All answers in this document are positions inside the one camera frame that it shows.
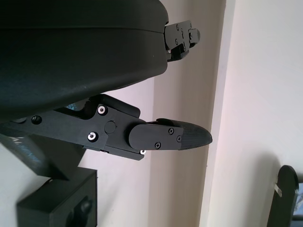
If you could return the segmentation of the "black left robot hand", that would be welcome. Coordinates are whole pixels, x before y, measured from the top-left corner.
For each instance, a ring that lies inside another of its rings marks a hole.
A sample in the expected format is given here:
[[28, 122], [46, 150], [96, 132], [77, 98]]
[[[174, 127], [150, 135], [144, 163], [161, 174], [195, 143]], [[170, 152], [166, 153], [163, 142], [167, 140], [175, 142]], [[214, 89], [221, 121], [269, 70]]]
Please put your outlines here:
[[199, 43], [187, 20], [169, 23], [158, 0], [3, 0], [0, 3], [0, 132], [141, 160], [146, 150], [212, 142], [208, 130], [107, 95], [163, 74]]

